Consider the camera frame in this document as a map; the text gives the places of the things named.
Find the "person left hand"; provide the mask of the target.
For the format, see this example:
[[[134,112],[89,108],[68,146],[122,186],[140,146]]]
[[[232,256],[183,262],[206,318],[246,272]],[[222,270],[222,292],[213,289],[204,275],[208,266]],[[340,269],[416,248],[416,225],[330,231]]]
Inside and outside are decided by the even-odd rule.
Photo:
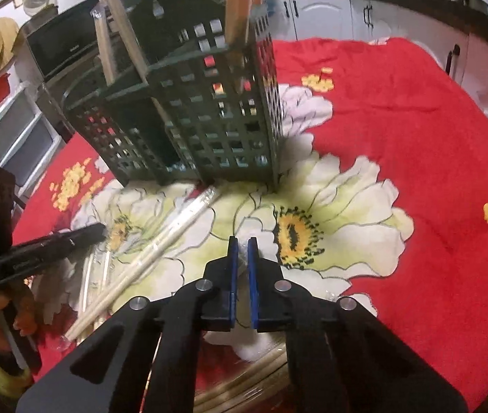
[[[9,322],[5,310],[14,306],[15,316],[10,321],[11,328],[20,337],[33,336],[37,331],[36,306],[30,288],[24,283],[12,283],[0,289],[0,354],[12,351],[6,336],[6,324]]]

